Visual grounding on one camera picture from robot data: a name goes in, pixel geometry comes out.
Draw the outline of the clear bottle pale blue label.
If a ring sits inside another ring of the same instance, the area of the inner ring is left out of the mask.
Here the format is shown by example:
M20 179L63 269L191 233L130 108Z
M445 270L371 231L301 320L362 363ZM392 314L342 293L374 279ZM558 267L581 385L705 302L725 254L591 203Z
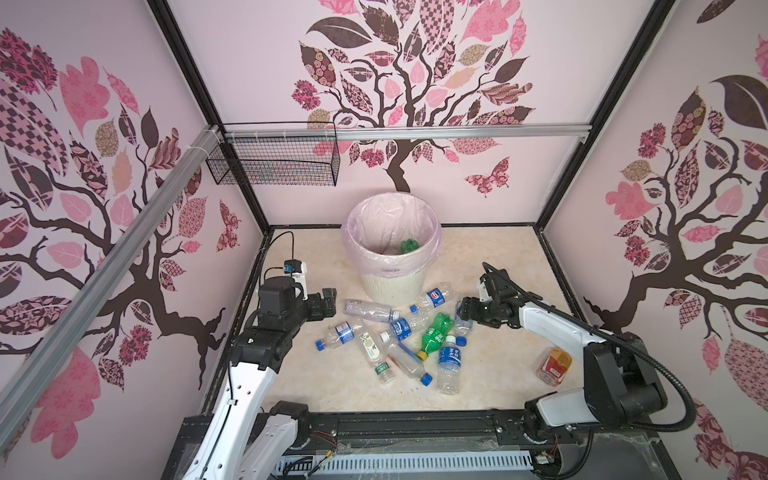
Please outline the clear bottle pale blue label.
M468 343L468 336L472 332L474 322L462 315L462 301L459 300L455 306L454 312L454 335L456 344L459 347L465 347Z

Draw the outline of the white cap blue label bottle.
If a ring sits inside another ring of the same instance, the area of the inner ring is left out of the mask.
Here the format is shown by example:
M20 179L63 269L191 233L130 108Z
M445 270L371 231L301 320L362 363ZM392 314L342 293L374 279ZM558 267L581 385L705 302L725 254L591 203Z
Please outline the white cap blue label bottle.
M460 390L462 355L457 338L448 335L438 350L437 387L445 395L457 395Z

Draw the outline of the red orange label bottle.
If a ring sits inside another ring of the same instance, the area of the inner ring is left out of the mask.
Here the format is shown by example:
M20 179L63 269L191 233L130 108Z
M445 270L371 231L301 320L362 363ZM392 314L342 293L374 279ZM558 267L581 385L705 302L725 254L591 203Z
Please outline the red orange label bottle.
M559 386L572 365L572 357L560 348L552 348L536 370L537 377L545 384Z

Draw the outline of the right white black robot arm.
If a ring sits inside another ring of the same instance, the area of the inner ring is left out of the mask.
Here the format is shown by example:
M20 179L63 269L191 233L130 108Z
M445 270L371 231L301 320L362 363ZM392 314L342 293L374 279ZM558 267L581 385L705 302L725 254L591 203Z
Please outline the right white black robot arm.
M458 304L464 319L524 329L549 340L583 367L583 386L529 402L530 423L545 430L567 425L621 428L663 410L668 399L657 370L641 356L641 340L616 337L571 317L512 284L505 272L484 274L477 297Z

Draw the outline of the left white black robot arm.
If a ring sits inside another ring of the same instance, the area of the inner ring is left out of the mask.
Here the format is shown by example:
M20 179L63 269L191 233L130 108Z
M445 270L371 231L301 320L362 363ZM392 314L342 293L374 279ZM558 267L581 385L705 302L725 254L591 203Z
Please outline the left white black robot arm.
M292 276L271 277L258 290L255 312L235 341L213 419L183 477L266 479L283 454L303 436L308 407L289 403L267 415L254 441L253 427L293 340L307 322L336 315L337 290L306 292Z

